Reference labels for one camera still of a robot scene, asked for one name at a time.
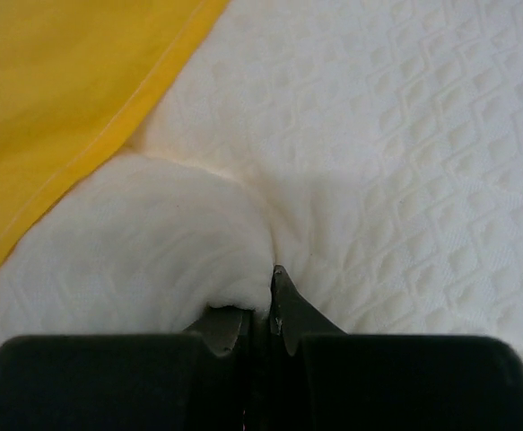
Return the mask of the cream quilted pillow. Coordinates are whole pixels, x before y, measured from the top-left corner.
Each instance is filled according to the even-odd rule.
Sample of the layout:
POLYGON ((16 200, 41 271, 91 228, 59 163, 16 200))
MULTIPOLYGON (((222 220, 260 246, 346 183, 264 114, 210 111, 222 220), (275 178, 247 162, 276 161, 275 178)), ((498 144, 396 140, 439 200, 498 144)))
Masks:
POLYGON ((337 325, 523 357, 523 1, 233 1, 125 148, 0 268, 0 344, 175 330, 173 172, 337 325))

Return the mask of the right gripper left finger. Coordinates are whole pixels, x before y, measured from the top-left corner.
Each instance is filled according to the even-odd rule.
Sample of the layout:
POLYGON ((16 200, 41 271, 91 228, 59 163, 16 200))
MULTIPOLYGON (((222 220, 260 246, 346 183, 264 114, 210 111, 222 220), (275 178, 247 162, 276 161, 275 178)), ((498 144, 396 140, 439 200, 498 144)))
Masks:
POLYGON ((250 313, 172 334, 24 336, 0 347, 0 430, 239 430, 250 313))

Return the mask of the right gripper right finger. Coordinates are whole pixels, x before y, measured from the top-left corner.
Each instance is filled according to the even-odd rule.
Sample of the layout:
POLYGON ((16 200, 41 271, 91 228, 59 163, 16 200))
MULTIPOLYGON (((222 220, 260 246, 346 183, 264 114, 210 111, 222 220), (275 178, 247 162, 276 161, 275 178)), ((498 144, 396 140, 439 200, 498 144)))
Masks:
POLYGON ((483 336, 349 334, 271 282, 273 430, 523 430, 523 362, 483 336))

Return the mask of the yellow pillowcase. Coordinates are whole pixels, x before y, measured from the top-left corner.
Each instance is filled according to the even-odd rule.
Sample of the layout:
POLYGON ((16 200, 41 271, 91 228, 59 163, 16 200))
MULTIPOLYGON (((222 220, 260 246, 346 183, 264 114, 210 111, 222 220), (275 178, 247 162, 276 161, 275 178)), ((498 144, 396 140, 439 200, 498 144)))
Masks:
POLYGON ((223 1, 0 1, 0 266, 168 90, 223 1))

